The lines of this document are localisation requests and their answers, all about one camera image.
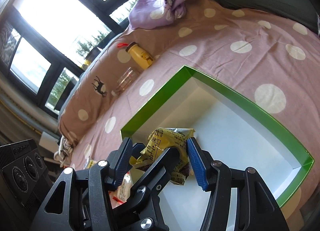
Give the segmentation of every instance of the purple cloth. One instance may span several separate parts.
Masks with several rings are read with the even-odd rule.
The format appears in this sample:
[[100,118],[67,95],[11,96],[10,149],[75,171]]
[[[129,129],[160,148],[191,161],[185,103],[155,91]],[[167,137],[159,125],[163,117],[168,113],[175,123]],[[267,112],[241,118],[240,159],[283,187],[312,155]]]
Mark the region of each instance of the purple cloth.
[[185,0],[139,0],[129,14],[132,29],[172,24],[186,13]]

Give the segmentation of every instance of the open cardboard box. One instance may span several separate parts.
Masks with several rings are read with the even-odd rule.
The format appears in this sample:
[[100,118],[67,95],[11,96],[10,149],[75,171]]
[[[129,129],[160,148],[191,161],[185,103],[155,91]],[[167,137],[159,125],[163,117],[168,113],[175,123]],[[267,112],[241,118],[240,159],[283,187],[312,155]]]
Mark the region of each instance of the open cardboard box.
[[[194,128],[200,147],[230,168],[254,167],[283,206],[313,165],[303,145],[277,120],[244,96],[205,74],[183,66],[121,130],[147,144],[157,127]],[[210,193],[194,176],[184,186],[168,183],[160,193],[164,222],[175,231],[199,230]],[[234,229],[232,189],[227,230]]]

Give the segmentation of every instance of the bedspread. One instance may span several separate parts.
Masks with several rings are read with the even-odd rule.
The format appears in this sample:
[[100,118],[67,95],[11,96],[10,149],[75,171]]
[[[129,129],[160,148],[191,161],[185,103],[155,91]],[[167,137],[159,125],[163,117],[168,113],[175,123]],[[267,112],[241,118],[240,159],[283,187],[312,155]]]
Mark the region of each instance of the bedspread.
[[[80,170],[89,156],[105,159],[117,149],[120,129],[183,65],[188,65],[258,104],[308,149],[315,164],[296,193],[294,209],[300,208],[320,180],[319,39],[303,25],[263,11],[233,11],[213,0],[188,0],[186,7],[186,16],[170,26],[128,28],[82,81],[60,121],[66,136],[74,124],[71,135],[80,141],[72,166]],[[111,80],[117,79],[118,70],[136,67],[116,45],[132,41],[157,60],[116,99],[109,94]],[[105,83],[100,90],[106,97],[92,86],[97,78]]]

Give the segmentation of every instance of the brown bottle cap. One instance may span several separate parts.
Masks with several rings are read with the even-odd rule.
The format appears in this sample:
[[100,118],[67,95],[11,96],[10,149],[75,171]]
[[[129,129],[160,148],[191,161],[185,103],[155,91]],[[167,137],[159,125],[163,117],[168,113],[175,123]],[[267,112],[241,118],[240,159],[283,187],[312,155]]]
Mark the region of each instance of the brown bottle cap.
[[125,49],[125,51],[129,51],[134,45],[136,45],[136,42],[132,42],[129,46],[127,46],[127,48]]

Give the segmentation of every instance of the yellow bottle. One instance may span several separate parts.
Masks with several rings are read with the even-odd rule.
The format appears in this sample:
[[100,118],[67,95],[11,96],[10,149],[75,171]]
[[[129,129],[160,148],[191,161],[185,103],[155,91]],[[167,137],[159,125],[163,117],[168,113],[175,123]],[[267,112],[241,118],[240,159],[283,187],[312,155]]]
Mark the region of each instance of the yellow bottle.
[[154,61],[153,57],[135,42],[132,42],[125,51],[127,51],[133,60],[144,70],[150,67]]

